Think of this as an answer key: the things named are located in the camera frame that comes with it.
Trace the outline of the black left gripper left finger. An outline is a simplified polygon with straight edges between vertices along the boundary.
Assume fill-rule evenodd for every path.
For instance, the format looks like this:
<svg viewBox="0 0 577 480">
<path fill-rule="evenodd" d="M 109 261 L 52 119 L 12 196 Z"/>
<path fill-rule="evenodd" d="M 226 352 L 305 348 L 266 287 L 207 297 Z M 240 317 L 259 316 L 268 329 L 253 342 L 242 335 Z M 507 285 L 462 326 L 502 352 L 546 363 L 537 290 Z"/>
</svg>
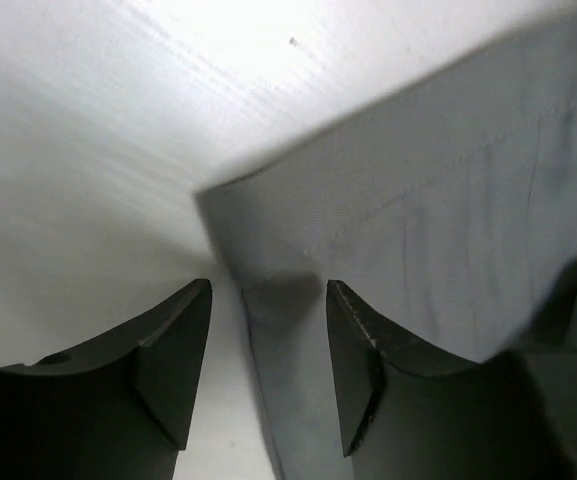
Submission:
<svg viewBox="0 0 577 480">
<path fill-rule="evenodd" d="M 188 442 L 212 306 L 196 279 L 33 365 L 0 368 L 0 479 L 170 479 Z"/>
</svg>

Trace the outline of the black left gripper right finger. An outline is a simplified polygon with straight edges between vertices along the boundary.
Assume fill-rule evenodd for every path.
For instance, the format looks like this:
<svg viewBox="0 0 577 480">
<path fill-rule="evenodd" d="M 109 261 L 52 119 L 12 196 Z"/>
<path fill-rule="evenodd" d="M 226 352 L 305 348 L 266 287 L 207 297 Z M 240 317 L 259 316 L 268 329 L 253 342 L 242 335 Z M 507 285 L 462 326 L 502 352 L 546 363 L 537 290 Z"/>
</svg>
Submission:
<svg viewBox="0 0 577 480">
<path fill-rule="evenodd" d="M 476 363 L 327 285 L 342 450 L 358 479 L 577 479 L 577 347 Z"/>
</svg>

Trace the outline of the grey pleated skirt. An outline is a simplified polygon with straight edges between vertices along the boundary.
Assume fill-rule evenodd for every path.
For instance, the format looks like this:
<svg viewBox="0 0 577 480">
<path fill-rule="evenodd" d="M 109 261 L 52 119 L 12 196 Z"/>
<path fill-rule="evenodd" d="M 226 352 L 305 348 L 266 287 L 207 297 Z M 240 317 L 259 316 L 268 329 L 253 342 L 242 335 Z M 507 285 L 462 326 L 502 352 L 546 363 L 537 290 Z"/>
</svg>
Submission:
<svg viewBox="0 0 577 480">
<path fill-rule="evenodd" d="M 577 11 L 198 197 L 242 295 L 284 479 L 349 479 L 325 291 L 481 361 L 577 284 Z"/>
</svg>

